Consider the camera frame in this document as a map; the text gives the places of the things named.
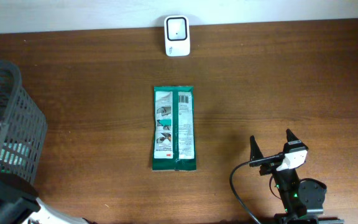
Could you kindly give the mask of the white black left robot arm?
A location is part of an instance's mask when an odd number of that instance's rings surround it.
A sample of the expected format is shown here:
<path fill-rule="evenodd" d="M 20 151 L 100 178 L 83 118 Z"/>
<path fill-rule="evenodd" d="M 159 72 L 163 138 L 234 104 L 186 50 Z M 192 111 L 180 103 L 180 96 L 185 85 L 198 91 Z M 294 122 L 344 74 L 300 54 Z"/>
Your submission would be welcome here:
<path fill-rule="evenodd" d="M 0 223 L 81 223 L 85 218 L 72 217 L 48 206 L 26 180 L 15 174 L 0 173 Z"/>

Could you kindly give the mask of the green 3M sponge package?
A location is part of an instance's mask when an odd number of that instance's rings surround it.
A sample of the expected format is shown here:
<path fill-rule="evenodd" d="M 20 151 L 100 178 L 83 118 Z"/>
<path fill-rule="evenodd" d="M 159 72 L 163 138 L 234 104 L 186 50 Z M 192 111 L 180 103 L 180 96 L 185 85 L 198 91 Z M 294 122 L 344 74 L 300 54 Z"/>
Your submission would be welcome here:
<path fill-rule="evenodd" d="M 192 86 L 154 87 L 153 170 L 195 171 Z"/>

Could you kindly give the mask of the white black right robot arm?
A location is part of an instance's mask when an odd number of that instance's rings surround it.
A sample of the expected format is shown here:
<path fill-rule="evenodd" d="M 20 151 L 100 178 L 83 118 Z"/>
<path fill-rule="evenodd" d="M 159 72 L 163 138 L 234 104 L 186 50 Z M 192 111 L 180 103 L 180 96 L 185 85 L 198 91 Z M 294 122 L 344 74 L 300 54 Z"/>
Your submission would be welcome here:
<path fill-rule="evenodd" d="M 308 146 L 290 129 L 282 152 L 263 156 L 254 136 L 250 137 L 250 165 L 259 167 L 260 175 L 270 175 L 275 182 L 285 213 L 274 216 L 275 223 L 344 223 L 338 218 L 320 218 L 324 213 L 326 184 L 311 178 L 299 178 L 296 169 L 306 162 Z"/>

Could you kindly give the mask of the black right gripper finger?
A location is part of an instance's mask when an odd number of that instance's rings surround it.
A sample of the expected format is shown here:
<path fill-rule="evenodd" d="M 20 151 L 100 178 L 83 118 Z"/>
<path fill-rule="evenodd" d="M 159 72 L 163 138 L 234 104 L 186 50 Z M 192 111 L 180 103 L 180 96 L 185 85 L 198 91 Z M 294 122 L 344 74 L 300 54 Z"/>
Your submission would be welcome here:
<path fill-rule="evenodd" d="M 287 143 L 289 144 L 298 144 L 298 138 L 293 134 L 290 129 L 286 130 Z"/>
<path fill-rule="evenodd" d="M 254 136 L 250 137 L 250 160 L 255 161 L 262 159 L 264 156 L 255 140 Z"/>

